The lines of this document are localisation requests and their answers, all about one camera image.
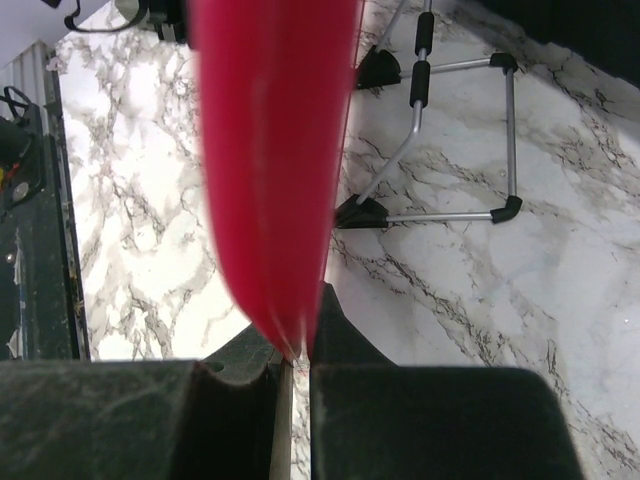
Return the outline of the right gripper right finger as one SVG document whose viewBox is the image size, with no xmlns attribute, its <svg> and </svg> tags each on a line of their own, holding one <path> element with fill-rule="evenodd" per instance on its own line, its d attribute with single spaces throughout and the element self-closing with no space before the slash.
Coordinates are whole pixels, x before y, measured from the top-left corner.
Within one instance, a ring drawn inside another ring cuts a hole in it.
<svg viewBox="0 0 640 480">
<path fill-rule="evenodd" d="M 510 367 L 399 366 L 323 291 L 310 368 L 315 479 L 580 479 L 559 402 Z"/>
</svg>

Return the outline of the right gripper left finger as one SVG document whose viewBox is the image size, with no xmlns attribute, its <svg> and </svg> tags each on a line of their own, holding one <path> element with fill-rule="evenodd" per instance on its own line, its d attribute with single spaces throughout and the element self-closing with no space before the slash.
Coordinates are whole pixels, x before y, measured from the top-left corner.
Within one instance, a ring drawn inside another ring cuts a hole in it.
<svg viewBox="0 0 640 480">
<path fill-rule="evenodd" d="M 5 361 L 5 479 L 264 479 L 280 354 L 247 327 L 205 359 Z"/>
</svg>

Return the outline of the pink framed whiteboard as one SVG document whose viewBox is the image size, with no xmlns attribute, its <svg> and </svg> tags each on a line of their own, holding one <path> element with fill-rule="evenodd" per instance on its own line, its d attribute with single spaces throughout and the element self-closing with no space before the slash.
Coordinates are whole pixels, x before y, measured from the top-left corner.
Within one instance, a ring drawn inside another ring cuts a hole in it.
<svg viewBox="0 0 640 480">
<path fill-rule="evenodd" d="M 188 11 L 219 266 L 237 306 L 293 359 L 317 327 L 362 5 Z"/>
</svg>

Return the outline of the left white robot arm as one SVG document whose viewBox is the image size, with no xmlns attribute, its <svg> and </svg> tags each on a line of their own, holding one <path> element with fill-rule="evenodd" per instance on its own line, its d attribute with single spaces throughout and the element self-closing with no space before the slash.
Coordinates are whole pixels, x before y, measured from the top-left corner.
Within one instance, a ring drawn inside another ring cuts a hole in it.
<svg viewBox="0 0 640 480">
<path fill-rule="evenodd" d="M 118 27 L 87 29 L 76 24 L 82 3 L 75 2 L 75 10 L 64 17 L 64 26 L 70 32 L 82 34 L 115 34 L 133 28 L 154 32 L 160 41 L 189 45 L 187 1 L 139 0 L 115 1 L 114 5 L 125 19 Z"/>
</svg>

